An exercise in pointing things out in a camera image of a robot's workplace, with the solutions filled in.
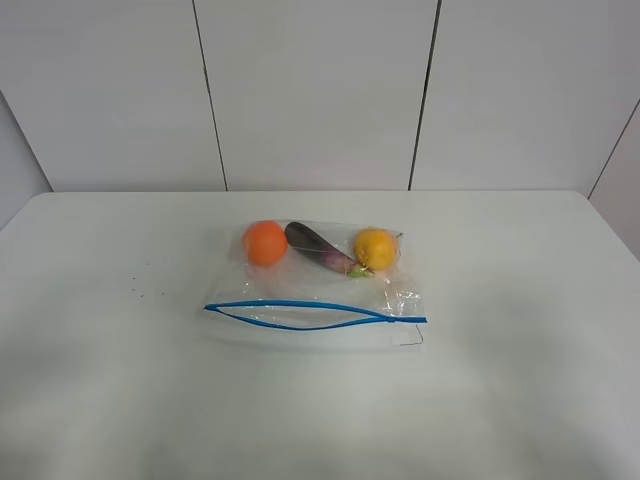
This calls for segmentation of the purple eggplant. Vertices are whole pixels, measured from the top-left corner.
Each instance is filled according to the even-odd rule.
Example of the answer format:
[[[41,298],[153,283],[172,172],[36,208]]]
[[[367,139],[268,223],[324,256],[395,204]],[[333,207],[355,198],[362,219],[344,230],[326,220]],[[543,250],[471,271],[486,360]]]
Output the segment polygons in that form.
[[[349,278],[374,276],[372,270],[344,254],[305,224],[297,221],[289,222],[284,233],[291,248],[307,260],[327,270]]]

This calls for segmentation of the yellow lemon fruit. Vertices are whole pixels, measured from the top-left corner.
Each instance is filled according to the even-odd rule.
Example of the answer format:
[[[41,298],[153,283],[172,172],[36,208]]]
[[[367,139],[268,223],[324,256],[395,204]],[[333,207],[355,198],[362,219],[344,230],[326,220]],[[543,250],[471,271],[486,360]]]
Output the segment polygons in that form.
[[[353,239],[353,253],[363,266],[374,271],[388,270],[397,255],[396,237],[387,230],[366,228]]]

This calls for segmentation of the clear blue-zip plastic bag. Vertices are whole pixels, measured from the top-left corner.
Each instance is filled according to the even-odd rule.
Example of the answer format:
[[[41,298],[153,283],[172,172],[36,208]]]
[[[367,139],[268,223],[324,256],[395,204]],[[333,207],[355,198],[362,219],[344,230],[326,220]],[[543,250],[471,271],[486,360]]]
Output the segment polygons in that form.
[[[354,260],[353,239],[366,228],[397,240],[395,263],[368,278],[349,278],[307,260],[288,246],[270,267],[251,265],[242,237],[253,223],[221,225],[208,233],[210,284],[202,312],[220,341],[277,350],[384,351],[423,344],[428,319],[408,260],[405,235],[382,227],[309,220],[305,224]]]

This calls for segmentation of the orange fruit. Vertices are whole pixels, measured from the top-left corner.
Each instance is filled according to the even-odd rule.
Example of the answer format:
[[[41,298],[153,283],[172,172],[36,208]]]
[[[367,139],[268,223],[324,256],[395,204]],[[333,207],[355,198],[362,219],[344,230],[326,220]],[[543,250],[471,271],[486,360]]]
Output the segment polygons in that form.
[[[282,259],[289,244],[282,227],[275,221],[265,220],[246,229],[242,246],[251,265],[270,267]]]

